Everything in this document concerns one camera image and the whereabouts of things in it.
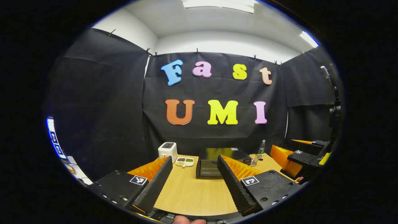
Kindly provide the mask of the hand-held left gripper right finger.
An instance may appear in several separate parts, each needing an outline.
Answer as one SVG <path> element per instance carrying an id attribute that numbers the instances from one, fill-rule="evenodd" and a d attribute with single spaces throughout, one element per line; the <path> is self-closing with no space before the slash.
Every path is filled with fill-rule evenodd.
<path id="1" fill-rule="evenodd" d="M 275 170 L 261 172 L 224 155 L 218 156 L 217 168 L 243 217 L 269 210 L 303 187 Z"/>

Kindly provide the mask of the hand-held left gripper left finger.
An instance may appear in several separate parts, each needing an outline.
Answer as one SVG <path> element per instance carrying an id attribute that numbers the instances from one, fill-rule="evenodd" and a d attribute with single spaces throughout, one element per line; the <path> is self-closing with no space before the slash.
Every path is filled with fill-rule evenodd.
<path id="1" fill-rule="evenodd" d="M 93 182 L 90 190 L 117 207 L 150 213 L 172 169 L 172 158 L 163 157 L 128 173 L 115 170 Z"/>

